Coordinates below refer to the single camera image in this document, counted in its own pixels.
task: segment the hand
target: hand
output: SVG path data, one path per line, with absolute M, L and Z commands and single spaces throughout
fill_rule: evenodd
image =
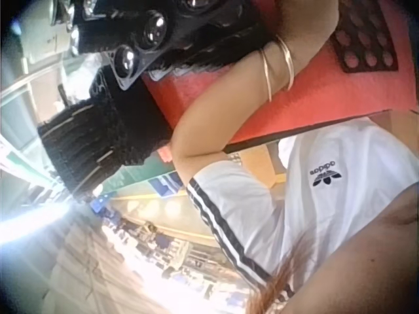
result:
M 338 0 L 275 0 L 278 35 L 291 51 L 295 74 L 308 65 L 335 30 Z

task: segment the red countertop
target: red countertop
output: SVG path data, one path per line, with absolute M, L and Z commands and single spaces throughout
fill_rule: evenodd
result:
M 274 12 L 271 0 L 255 2 L 265 18 L 274 20 L 270 16 Z M 398 72 L 346 74 L 340 68 L 331 43 L 327 43 L 297 76 L 291 91 L 277 93 L 272 103 L 262 107 L 243 125 L 232 143 L 389 109 L 417 110 L 407 21 L 392 1 L 381 0 L 380 3 L 397 52 Z M 144 79 L 174 127 L 194 99 L 226 70 L 169 76 L 160 82 Z

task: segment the adidas logo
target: adidas logo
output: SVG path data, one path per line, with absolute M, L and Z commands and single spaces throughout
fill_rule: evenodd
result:
M 341 178 L 342 175 L 336 171 L 327 170 L 325 173 L 320 173 L 316 179 L 314 180 L 313 186 L 317 186 L 323 181 L 325 184 L 330 185 L 332 183 L 332 179 Z

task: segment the gold bracelet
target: gold bracelet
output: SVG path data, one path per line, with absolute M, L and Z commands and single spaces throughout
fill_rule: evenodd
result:
M 277 42 L 278 46 L 282 49 L 283 54 L 285 55 L 285 62 L 287 63 L 287 66 L 288 66 L 289 83 L 288 83 L 287 90 L 290 90 L 291 87 L 293 87 L 294 76 L 295 76 L 293 58 L 291 57 L 291 51 L 289 51 L 288 46 L 285 44 L 282 38 L 279 37 L 278 35 L 276 35 L 276 38 L 278 40 Z
M 266 58 L 266 54 L 262 49 L 259 50 L 261 53 L 262 59 L 263 59 L 263 70 L 264 70 L 264 77 L 266 79 L 266 85 L 268 86 L 268 95 L 269 95 L 269 102 L 272 101 L 272 87 L 270 86 L 270 80 L 269 80 L 269 68 L 268 68 L 268 60 Z

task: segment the adidas shirt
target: adidas shirt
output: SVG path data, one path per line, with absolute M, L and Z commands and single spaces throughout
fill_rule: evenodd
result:
M 222 250 L 254 287 L 275 275 L 306 232 L 314 253 L 280 301 L 292 297 L 331 253 L 419 181 L 415 155 L 368 118 L 288 141 L 285 202 L 231 161 L 206 166 L 187 187 Z

